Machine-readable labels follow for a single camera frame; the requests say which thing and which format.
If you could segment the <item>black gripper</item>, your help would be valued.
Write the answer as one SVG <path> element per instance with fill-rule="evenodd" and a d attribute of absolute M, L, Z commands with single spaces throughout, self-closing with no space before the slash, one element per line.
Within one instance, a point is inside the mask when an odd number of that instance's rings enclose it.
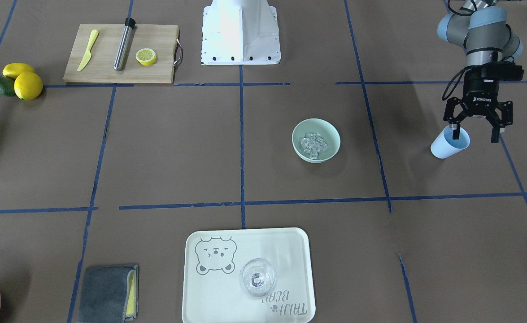
<path fill-rule="evenodd" d="M 500 81 L 520 81 L 524 69 L 514 62 L 490 62 L 470 68 L 464 76 L 463 98 L 448 98 L 443 120 L 449 123 L 452 139 L 459 139 L 466 117 L 486 118 L 492 127 L 491 143 L 499 143 L 501 132 L 513 124 L 513 102 L 498 100 Z M 462 110 L 455 116 L 455 108 Z"/>

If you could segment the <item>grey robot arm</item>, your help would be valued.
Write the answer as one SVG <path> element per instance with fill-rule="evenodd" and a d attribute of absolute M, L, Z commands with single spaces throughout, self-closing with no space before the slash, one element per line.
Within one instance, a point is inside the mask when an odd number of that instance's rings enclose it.
<path fill-rule="evenodd" d="M 506 9 L 494 0 L 466 0 L 442 18 L 437 35 L 466 53 L 466 66 L 442 94 L 450 137 L 459 139 L 464 119 L 484 118 L 492 127 L 491 143 L 497 143 L 505 127 L 513 124 L 513 103 L 499 102 L 499 83 L 524 76 L 523 67 L 515 63 L 523 42 L 507 24 Z"/>

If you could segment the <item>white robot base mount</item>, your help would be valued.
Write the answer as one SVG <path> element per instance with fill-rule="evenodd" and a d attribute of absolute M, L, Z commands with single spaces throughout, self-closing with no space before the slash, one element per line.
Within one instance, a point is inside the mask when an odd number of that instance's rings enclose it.
<path fill-rule="evenodd" d="M 278 15 L 267 0 L 213 0 L 202 18 L 202 65 L 280 63 Z"/>

